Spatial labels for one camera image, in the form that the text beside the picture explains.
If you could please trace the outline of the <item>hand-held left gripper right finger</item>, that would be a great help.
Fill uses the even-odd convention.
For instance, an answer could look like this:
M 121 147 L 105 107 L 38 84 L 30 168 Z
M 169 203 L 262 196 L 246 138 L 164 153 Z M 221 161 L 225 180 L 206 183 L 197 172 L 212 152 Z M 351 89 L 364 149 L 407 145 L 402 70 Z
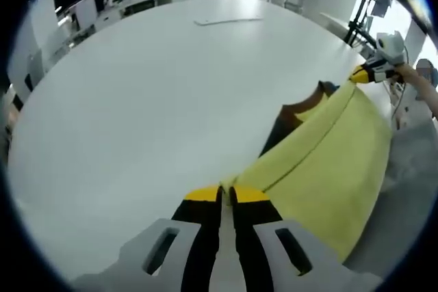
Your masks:
M 269 197 L 232 186 L 236 250 L 248 291 L 341 291 L 334 252 L 294 220 L 281 217 Z

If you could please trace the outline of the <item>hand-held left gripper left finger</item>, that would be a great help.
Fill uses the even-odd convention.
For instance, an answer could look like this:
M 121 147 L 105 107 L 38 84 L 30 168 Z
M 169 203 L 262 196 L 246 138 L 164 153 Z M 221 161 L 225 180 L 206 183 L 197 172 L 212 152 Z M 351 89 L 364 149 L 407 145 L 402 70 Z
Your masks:
M 170 219 L 158 219 L 120 249 L 123 291 L 208 291 L 219 248 L 222 188 L 187 194 Z

